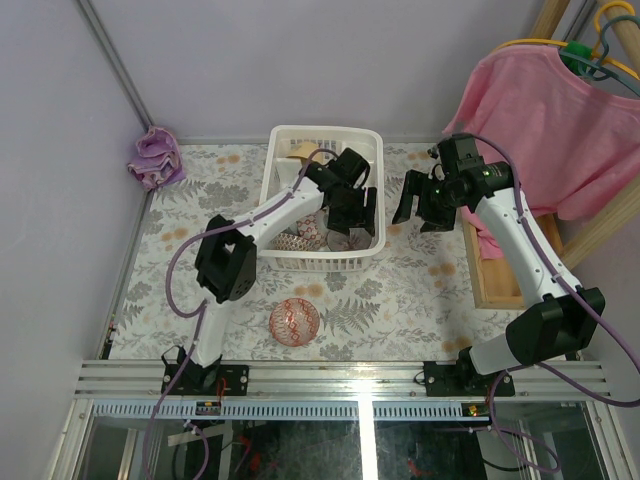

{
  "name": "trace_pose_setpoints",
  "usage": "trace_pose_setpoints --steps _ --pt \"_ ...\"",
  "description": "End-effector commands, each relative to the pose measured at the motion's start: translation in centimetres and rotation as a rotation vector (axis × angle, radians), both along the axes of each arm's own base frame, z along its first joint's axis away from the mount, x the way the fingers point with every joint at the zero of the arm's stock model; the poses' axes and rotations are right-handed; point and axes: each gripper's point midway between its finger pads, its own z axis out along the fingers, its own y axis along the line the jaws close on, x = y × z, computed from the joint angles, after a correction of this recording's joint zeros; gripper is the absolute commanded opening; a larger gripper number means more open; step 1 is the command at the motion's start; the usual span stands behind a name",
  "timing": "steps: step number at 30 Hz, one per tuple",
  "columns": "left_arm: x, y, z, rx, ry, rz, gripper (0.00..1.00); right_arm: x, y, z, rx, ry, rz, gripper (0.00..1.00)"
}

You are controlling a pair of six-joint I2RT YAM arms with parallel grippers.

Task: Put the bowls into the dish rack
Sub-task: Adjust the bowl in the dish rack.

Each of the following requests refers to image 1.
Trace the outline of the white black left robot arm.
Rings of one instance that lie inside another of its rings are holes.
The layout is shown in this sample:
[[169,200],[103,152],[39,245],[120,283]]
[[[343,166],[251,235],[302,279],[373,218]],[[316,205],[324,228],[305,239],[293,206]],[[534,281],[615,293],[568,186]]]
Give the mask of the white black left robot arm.
[[[451,272],[461,268],[459,235],[430,238],[413,220],[379,218],[369,251],[276,251],[272,239],[318,211],[332,211],[335,190],[291,171],[264,203],[240,215],[216,215],[193,245],[198,339],[184,382],[212,392],[223,354],[254,359],[399,360],[419,347],[438,352],[439,328],[454,299]],[[313,341],[297,350],[270,334],[272,310],[289,298],[320,316]]]

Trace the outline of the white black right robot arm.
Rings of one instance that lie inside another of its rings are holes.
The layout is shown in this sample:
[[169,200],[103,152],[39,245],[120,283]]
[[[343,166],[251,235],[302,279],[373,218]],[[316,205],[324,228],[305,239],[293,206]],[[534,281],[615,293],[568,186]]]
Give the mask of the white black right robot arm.
[[486,163],[479,137],[454,134],[437,145],[443,176],[406,173],[396,224],[418,216],[424,232],[446,232],[456,213],[475,213],[499,244],[517,280],[525,310],[503,334],[472,346],[457,361],[456,382],[467,394],[488,387],[492,374],[581,350],[589,345],[605,306],[565,267],[531,214],[509,158]]

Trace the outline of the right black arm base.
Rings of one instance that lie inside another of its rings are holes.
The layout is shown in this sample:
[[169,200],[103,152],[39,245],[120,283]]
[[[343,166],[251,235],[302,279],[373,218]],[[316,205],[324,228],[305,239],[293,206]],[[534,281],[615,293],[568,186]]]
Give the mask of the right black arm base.
[[454,362],[424,361],[413,382],[425,389],[428,397],[513,397],[509,370],[520,363],[507,353],[490,353],[480,347],[467,347]]

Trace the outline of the red patterned ceramic bowl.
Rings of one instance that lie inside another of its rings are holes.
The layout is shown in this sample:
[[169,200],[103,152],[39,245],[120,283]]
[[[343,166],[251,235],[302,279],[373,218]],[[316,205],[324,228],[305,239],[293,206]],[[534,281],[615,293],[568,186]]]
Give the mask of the red patterned ceramic bowl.
[[306,240],[313,250],[319,250],[326,245],[327,229],[324,215],[325,212],[319,210],[296,222],[298,235]]

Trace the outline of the tan patterned ceramic bowl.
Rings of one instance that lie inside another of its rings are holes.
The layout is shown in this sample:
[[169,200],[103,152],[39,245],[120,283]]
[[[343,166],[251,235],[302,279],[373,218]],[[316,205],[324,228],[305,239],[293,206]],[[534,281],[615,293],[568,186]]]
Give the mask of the tan patterned ceramic bowl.
[[314,252],[319,249],[319,246],[304,237],[289,233],[280,233],[272,240],[271,248],[279,251]]

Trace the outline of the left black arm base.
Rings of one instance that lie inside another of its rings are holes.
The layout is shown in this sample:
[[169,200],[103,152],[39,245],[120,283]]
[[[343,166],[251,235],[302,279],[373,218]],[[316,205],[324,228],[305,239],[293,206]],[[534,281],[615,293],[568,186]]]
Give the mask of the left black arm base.
[[178,374],[187,359],[184,347],[177,347],[175,360],[167,357],[174,347],[161,355],[164,365],[162,392],[173,396],[246,396],[249,385],[250,367],[242,364],[223,364],[221,359],[202,367],[189,359],[186,367]]

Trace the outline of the purple glass bowl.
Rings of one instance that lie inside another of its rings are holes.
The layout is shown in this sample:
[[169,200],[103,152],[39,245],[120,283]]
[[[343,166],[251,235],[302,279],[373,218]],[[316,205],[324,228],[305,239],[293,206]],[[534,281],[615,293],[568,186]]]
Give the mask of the purple glass bowl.
[[364,228],[353,228],[348,234],[330,230],[327,234],[327,247],[333,252],[366,250],[373,237]]

